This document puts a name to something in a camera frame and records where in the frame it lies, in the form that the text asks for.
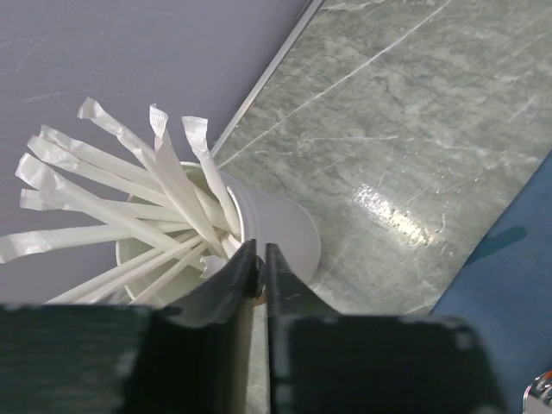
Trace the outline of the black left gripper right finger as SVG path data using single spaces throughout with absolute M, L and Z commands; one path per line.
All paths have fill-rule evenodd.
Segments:
M 476 332 L 454 317 L 342 314 L 266 248 L 273 413 L 505 413 Z

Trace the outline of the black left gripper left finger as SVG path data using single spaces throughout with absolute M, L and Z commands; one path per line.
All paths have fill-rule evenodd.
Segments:
M 229 263 L 162 309 L 1 307 L 4 413 L 228 413 L 245 385 L 258 256 Z

